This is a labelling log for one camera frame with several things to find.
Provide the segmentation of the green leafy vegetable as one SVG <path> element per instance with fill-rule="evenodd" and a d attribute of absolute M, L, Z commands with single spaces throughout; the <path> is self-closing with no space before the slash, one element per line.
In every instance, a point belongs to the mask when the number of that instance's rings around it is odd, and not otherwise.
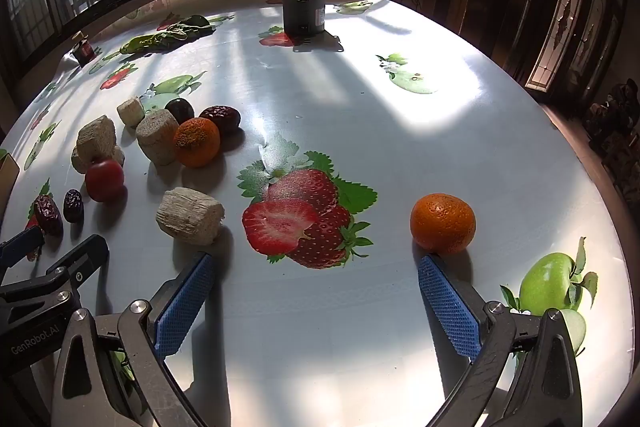
<path fill-rule="evenodd" d="M 131 38 L 119 48 L 124 55 L 169 52 L 199 38 L 213 35 L 214 26 L 200 14 L 178 20 L 152 34 Z"/>

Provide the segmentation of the beige angular cob piece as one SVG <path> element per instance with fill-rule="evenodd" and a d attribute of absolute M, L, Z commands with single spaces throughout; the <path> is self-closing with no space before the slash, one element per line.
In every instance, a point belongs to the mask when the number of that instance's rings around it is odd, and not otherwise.
<path fill-rule="evenodd" d="M 85 162 L 107 159 L 113 156 L 116 146 L 115 125 L 105 115 L 85 124 L 77 135 L 77 155 Z"/>

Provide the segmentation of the dark plum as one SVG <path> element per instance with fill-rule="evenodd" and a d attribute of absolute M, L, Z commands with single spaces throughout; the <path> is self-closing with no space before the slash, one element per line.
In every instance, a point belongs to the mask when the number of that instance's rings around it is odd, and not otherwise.
<path fill-rule="evenodd" d="M 183 124 L 194 117 L 194 109 L 185 98 L 173 98 L 165 105 L 165 109 L 174 116 L 178 124 Z"/>

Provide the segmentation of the orange tangerine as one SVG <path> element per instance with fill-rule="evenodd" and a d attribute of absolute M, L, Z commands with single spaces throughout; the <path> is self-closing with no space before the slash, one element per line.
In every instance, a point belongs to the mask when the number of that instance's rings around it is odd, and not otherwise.
<path fill-rule="evenodd" d="M 464 200 L 445 193 L 421 197 L 410 213 L 413 240 L 429 253 L 441 256 L 464 251 L 474 239 L 476 218 Z"/>
<path fill-rule="evenodd" d="M 220 133 L 213 121 L 191 118 L 180 124 L 175 133 L 176 159 L 184 167 L 205 167 L 218 154 L 220 143 Z"/>

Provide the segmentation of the low beige cob piece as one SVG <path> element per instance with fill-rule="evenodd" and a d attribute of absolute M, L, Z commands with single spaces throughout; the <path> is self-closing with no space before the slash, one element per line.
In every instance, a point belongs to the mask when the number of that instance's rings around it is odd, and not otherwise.
<path fill-rule="evenodd" d="M 118 145 L 115 145 L 111 153 L 106 156 L 96 156 L 91 160 L 85 160 L 82 158 L 77 152 L 76 147 L 73 148 L 72 156 L 70 156 L 70 162 L 72 163 L 73 168 L 80 174 L 85 174 L 91 165 L 107 159 L 114 160 L 118 162 L 119 165 L 123 166 L 125 162 L 125 155 L 122 149 Z"/>

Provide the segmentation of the large beige corn cob piece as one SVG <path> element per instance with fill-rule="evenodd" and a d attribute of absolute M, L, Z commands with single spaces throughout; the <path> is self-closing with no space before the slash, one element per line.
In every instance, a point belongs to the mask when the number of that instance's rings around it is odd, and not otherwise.
<path fill-rule="evenodd" d="M 178 241 L 209 246 L 218 236 L 224 206 L 213 196 L 179 186 L 165 192 L 155 220 L 163 232 Z"/>

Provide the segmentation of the small dark red jar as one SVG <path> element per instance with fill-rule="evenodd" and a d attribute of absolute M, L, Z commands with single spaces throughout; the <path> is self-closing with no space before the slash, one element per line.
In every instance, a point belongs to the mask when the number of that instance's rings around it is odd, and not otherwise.
<path fill-rule="evenodd" d="M 96 51 L 93 49 L 88 37 L 82 31 L 77 31 L 76 34 L 73 35 L 72 41 L 72 54 L 80 67 L 85 67 L 96 58 Z"/>

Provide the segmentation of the fruit print tablecloth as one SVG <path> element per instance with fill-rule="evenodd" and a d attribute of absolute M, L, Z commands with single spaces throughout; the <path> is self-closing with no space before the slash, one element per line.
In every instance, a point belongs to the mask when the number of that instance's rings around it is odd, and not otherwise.
<path fill-rule="evenodd" d="M 82 180 L 70 162 L 79 129 L 115 117 L 128 98 L 161 108 L 229 105 L 240 127 L 201 168 L 154 165 L 116 124 L 126 198 L 88 202 L 86 233 L 103 235 L 104 277 L 89 306 L 126 305 L 174 274 L 188 246 L 155 220 L 177 186 L 226 210 L 230 268 L 222 315 L 231 420 L 249 426 L 417 426 L 442 403 L 444 352 L 416 283 L 411 208 L 423 195 L 465 200 L 470 246 L 451 262 L 487 298 L 517 288 L 543 255 L 586 251 L 600 283 L 580 309 L 582 421 L 605 419 L 630 380 L 634 314 L 622 247 L 574 150 L 540 106 L 488 57 L 388 0 L 329 8 L 326 38 L 290 46 L 279 5 L 226 12 L 203 1 L 209 36 L 136 58 L 149 14 L 96 37 L 82 72 L 63 66 L 8 135 L 22 166 L 4 216 L 16 233 L 40 186 L 61 198 Z"/>

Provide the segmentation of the red tomato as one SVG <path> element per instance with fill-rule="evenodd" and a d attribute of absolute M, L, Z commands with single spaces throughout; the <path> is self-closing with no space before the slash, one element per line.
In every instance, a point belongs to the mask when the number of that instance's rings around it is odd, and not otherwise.
<path fill-rule="evenodd" d="M 85 174 L 87 193 L 95 202 L 116 199 L 125 184 L 124 170 L 114 159 L 105 159 L 91 165 Z"/>

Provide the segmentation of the beige round cob piece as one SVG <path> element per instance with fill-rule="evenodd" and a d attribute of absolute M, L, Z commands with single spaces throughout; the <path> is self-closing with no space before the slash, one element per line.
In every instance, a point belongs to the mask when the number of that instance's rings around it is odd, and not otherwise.
<path fill-rule="evenodd" d="M 178 127 L 178 121 L 167 109 L 149 113 L 138 124 L 138 145 L 155 166 L 167 166 L 176 160 L 174 136 Z"/>

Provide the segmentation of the small dark jujube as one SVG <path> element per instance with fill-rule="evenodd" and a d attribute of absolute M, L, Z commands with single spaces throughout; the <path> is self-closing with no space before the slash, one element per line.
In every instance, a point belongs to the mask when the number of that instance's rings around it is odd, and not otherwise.
<path fill-rule="evenodd" d="M 84 201 L 78 190 L 71 188 L 64 196 L 63 216 L 72 225 L 78 225 L 84 221 Z"/>

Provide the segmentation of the dark red jujube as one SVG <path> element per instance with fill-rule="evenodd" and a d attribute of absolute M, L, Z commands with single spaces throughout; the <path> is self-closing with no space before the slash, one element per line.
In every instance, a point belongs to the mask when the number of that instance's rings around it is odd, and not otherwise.
<path fill-rule="evenodd" d="M 50 195 L 39 195 L 32 203 L 32 213 L 44 234 L 57 239 L 63 236 L 61 213 Z"/>

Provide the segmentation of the large red jujube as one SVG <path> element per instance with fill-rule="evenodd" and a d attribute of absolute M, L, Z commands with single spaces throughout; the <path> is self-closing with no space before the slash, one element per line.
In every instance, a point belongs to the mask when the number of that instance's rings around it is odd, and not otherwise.
<path fill-rule="evenodd" d="M 241 114 L 231 106 L 209 106 L 203 110 L 200 117 L 210 120 L 217 127 L 221 136 L 232 135 L 240 129 Z"/>

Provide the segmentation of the wooden door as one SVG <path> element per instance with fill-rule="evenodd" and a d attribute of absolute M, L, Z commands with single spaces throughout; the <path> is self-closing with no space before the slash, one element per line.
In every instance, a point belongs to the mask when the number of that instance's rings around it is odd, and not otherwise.
<path fill-rule="evenodd" d="M 596 95 L 615 50 L 626 0 L 554 0 L 549 26 L 524 88 L 542 98 Z"/>

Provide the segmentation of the small beige cob piece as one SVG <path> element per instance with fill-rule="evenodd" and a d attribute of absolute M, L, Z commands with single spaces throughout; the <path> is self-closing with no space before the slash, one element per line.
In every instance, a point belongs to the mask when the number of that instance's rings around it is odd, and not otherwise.
<path fill-rule="evenodd" d="M 138 98 L 128 98 L 116 108 L 122 123 L 131 129 L 137 127 L 145 117 L 145 110 Z"/>

